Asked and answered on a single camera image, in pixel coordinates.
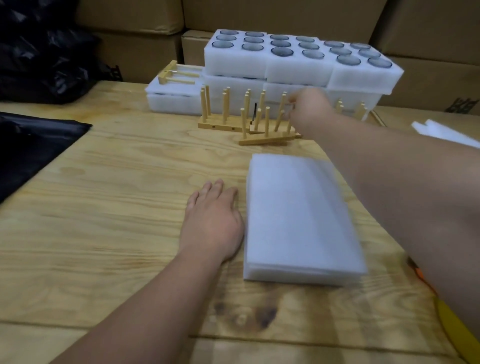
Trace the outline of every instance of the person's left hand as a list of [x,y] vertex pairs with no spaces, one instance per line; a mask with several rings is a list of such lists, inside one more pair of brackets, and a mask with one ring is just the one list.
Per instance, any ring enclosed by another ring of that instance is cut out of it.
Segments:
[[244,234],[240,212],[234,207],[236,187],[223,191],[223,181],[205,183],[187,201],[180,233],[179,254],[208,254],[223,262],[231,258]]

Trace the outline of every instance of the wood grain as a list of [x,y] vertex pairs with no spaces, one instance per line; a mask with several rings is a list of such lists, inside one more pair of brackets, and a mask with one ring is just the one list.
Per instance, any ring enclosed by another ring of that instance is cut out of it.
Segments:
[[460,133],[480,140],[480,116],[452,114],[441,111],[389,108],[386,106],[377,106],[375,111],[389,128],[416,133],[415,129],[411,127],[414,121],[424,124],[428,119],[432,119]]
[[[240,189],[252,153],[326,158],[313,141],[239,146],[198,117],[151,113],[145,85],[99,83],[63,106],[0,110],[92,130],[0,206],[0,320],[90,328],[175,255],[188,196],[222,177]],[[411,353],[456,353],[406,254],[338,176],[369,274],[346,288],[246,282],[226,264],[192,334]]]
[[[85,332],[0,324],[0,363],[47,364]],[[178,363],[465,364],[459,358],[441,356],[212,339],[188,339]]]

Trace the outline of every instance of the brown cardboard box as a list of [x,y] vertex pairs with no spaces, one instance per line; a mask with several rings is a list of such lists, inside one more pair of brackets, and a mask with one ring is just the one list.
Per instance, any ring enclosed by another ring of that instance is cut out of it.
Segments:
[[185,25],[368,43],[386,0],[183,0]]
[[480,1],[391,1],[371,44],[390,55],[480,65]]
[[480,66],[391,59],[405,72],[379,105],[480,115]]
[[181,36],[185,64],[205,66],[204,48],[212,36],[212,32],[201,30],[189,30]]
[[95,33],[102,39],[99,58],[118,66],[125,82],[147,84],[171,60],[183,62],[180,34],[172,36]]
[[97,30],[173,34],[183,29],[181,0],[80,0],[76,21]]

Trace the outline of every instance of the black garbage bag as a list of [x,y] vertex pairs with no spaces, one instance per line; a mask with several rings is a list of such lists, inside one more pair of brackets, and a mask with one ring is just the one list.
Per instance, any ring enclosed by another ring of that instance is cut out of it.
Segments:
[[64,104],[110,70],[99,38],[74,24],[77,0],[0,0],[0,100]]
[[92,125],[0,112],[0,203]]

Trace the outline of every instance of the hand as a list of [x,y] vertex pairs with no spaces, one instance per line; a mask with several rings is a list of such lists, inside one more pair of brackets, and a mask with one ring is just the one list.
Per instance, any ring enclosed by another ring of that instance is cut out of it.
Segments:
[[322,122],[331,122],[338,117],[330,101],[319,88],[303,88],[288,97],[295,103],[290,111],[290,122],[296,131],[307,139],[313,139],[315,130]]
[[243,219],[233,206],[236,187],[223,191],[223,181],[205,183],[187,201],[180,233],[179,254],[193,252],[218,258],[219,264],[231,258],[244,234]]

